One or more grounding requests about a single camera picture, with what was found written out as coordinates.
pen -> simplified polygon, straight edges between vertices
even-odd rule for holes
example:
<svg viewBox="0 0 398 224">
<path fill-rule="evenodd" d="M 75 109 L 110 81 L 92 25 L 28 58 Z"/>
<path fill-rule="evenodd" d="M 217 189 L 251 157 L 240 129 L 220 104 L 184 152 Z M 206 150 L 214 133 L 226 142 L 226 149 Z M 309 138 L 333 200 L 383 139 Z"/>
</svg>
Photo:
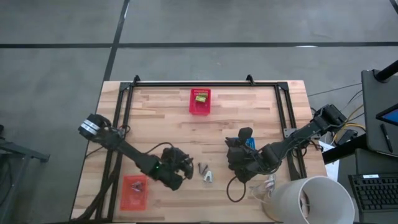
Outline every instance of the pen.
<svg viewBox="0 0 398 224">
<path fill-rule="evenodd" d="M 383 132 L 384 139 L 386 139 L 388 150 L 390 150 L 390 152 L 392 153 L 392 146 L 391 146 L 390 138 L 388 137 L 388 134 L 387 134 L 386 126 L 384 124 L 380 124 L 380 128 L 381 128 L 381 131 Z"/>
</svg>

white paper cup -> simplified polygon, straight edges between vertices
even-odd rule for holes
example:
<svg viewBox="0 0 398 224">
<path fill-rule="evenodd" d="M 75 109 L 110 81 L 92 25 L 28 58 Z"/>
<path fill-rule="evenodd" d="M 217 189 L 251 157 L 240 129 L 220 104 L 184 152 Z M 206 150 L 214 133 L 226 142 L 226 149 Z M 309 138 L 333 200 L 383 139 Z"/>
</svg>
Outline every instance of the white paper cup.
<svg viewBox="0 0 398 224">
<path fill-rule="evenodd" d="M 310 204 L 305 218 L 300 206 L 301 192 Z M 341 184 L 323 176 L 286 183 L 272 194 L 271 206 L 277 218 L 285 224 L 352 224 L 354 204 Z"/>
</svg>

red tray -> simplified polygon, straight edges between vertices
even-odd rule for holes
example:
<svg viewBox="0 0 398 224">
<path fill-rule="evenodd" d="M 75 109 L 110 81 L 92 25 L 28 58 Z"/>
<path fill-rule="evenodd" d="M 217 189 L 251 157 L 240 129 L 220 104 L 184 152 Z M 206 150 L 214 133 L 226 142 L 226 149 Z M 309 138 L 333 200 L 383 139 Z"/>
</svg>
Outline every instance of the red tray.
<svg viewBox="0 0 398 224">
<path fill-rule="evenodd" d="M 199 93 L 207 93 L 206 102 L 197 102 L 195 98 Z M 191 97 L 189 102 L 189 113 L 193 115 L 210 114 L 211 91 L 209 89 L 191 89 Z"/>
<path fill-rule="evenodd" d="M 141 191 L 134 190 L 132 185 L 141 183 Z M 124 176 L 120 210 L 144 211 L 147 208 L 148 179 L 145 175 Z"/>
</svg>

computer monitor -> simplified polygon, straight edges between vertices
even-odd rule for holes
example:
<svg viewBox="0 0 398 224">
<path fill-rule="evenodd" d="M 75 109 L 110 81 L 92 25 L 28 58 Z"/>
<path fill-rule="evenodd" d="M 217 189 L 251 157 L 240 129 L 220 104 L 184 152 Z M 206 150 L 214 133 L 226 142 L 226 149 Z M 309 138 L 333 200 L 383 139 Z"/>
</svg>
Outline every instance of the computer monitor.
<svg viewBox="0 0 398 224">
<path fill-rule="evenodd" d="M 398 104 L 378 113 L 376 119 L 398 126 Z"/>
</svg>

yellow object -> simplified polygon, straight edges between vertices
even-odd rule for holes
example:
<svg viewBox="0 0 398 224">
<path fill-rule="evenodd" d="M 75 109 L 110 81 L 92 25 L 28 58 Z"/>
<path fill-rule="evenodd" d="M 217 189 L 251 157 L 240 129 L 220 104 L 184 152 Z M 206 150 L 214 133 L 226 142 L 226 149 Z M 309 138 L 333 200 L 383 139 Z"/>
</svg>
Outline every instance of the yellow object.
<svg viewBox="0 0 398 224">
<path fill-rule="evenodd" d="M 347 124 L 347 122 L 351 119 L 351 117 L 355 114 L 355 112 L 357 112 L 359 109 L 361 109 L 363 107 L 363 105 L 359 106 L 358 108 L 356 108 L 347 118 L 344 126 L 335 134 L 335 137 L 333 137 L 333 142 L 336 141 L 337 135 L 338 133 L 340 133 L 342 130 L 345 129 L 345 127 L 359 127 L 362 129 L 366 129 L 364 126 L 360 125 L 360 124 Z"/>
<path fill-rule="evenodd" d="M 206 97 L 197 95 L 195 100 L 204 103 L 204 102 L 206 102 Z"/>
</svg>

